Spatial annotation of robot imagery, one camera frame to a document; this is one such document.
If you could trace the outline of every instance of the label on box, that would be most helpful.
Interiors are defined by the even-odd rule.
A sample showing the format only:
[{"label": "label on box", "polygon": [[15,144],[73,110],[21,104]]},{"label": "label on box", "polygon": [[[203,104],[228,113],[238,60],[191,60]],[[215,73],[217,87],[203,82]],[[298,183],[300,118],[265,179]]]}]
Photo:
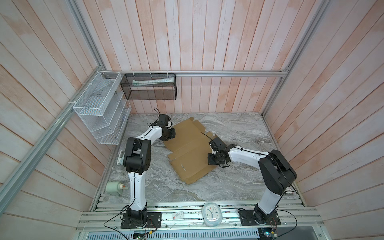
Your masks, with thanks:
[{"label": "label on box", "polygon": [[173,219],[182,219],[184,218],[184,212],[174,212],[172,214]]}]

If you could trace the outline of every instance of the black wire mesh basket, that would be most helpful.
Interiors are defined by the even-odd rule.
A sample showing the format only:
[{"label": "black wire mesh basket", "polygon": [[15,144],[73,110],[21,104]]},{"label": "black wire mesh basket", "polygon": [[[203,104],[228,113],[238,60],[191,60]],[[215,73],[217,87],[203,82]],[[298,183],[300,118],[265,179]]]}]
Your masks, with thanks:
[{"label": "black wire mesh basket", "polygon": [[121,80],[127,100],[176,100],[175,74],[129,74]]}]

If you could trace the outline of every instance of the white clock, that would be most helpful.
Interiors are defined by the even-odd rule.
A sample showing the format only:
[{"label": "white clock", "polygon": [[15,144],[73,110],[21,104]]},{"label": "white clock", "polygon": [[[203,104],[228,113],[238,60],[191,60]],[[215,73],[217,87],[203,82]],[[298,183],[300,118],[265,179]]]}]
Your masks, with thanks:
[{"label": "white clock", "polygon": [[204,205],[202,209],[204,222],[208,227],[214,227],[221,223],[223,215],[220,207],[213,202]]}]

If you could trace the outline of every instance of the white storage rack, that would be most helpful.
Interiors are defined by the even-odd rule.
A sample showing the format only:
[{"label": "white storage rack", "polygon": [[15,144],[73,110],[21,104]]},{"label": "white storage rack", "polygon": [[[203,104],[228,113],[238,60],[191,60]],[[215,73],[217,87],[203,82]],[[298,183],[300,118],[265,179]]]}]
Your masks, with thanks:
[{"label": "white storage rack", "polygon": [[131,112],[123,92],[116,93],[120,82],[119,72],[98,72],[73,106],[99,144],[119,144]]}]

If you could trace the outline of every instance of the robotic arm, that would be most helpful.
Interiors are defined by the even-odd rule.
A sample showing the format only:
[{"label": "robotic arm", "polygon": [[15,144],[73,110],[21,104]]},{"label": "robotic arm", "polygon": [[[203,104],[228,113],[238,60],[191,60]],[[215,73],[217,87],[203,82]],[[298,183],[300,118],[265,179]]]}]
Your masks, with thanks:
[{"label": "robotic arm", "polygon": [[125,221],[122,223],[122,228],[124,222],[128,223],[124,228],[142,227],[147,223],[147,200],[144,187],[145,175],[151,164],[151,145],[157,139],[166,141],[174,137],[175,129],[172,128],[170,117],[160,114],[142,135],[128,138],[125,153],[117,161],[118,165],[126,167],[131,191],[131,202],[127,208],[127,215],[124,215]]},{"label": "robotic arm", "polygon": [[269,222],[268,219],[276,209],[284,190],[297,178],[296,172],[281,152],[278,150],[258,152],[234,144],[226,145],[219,137],[212,139],[209,145],[212,149],[212,153],[208,154],[209,165],[221,166],[225,164],[221,167],[228,167],[228,162],[233,161],[260,169],[267,189],[260,202],[255,206],[251,217],[258,225]]}]

